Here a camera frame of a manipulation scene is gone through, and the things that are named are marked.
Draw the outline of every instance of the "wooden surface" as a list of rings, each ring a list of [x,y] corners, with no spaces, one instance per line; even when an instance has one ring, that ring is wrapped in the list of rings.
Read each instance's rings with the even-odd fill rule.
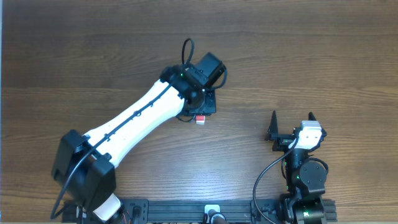
[[[280,156],[263,141],[314,112],[328,132],[324,198],[340,221],[398,220],[398,2],[5,0],[2,221],[44,222],[60,190],[58,141],[138,100],[186,37],[229,78],[204,126],[167,121],[117,169],[117,195],[150,200],[251,199]],[[259,198],[285,192],[279,167]]]

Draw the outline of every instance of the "white plastic part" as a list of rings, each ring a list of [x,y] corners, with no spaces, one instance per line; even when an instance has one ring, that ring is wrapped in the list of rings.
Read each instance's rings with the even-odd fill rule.
[[[318,121],[302,121],[302,130],[298,134],[298,143],[295,146],[297,149],[312,149],[315,147],[322,136],[322,127]],[[292,148],[297,138],[289,145]]]
[[[105,134],[110,133],[116,126],[128,119],[135,111],[152,101],[169,84],[162,83],[160,80],[137,102],[113,118],[108,123],[88,131],[85,135],[90,136],[88,142],[94,146]],[[170,87],[153,106],[146,108],[140,116],[136,116],[123,127],[110,136],[109,141],[105,141],[97,147],[99,153],[111,155],[110,163],[115,168],[120,164],[124,156],[147,134],[158,127],[164,121],[178,115],[184,105],[184,99],[178,96],[178,91]]]
[[[113,214],[115,214],[121,206],[120,200],[117,198],[115,194],[111,194],[106,201],[99,206],[96,210],[94,210],[95,215],[100,218],[102,221],[108,221]]]

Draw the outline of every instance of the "small red object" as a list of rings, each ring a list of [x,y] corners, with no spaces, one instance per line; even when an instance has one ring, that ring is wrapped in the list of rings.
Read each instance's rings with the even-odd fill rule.
[[[195,118],[197,121],[197,124],[205,124],[205,117],[204,115],[197,115],[197,117]]]

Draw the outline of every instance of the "wood grain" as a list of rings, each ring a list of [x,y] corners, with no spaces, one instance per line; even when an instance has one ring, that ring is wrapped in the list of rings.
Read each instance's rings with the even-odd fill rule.
[[[186,37],[193,61],[212,51],[228,67],[218,112],[150,133],[117,170],[119,196],[250,199],[280,156],[263,141],[272,110],[285,133],[312,111],[328,131],[315,154],[339,220],[398,220],[397,12],[370,0],[5,0],[1,221],[48,221],[61,136],[133,104]],[[284,188],[275,168],[257,195]]]

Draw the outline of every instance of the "wooden table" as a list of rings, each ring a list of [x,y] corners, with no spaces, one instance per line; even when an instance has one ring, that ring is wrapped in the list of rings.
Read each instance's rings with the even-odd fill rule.
[[[3,23],[4,222],[49,221],[61,136],[133,104],[186,37],[193,62],[211,51],[229,70],[218,112],[151,132],[117,169],[118,196],[251,199],[280,156],[264,141],[272,111],[283,133],[312,111],[339,220],[398,220],[398,2],[5,0]],[[275,167],[257,194],[283,192]]]

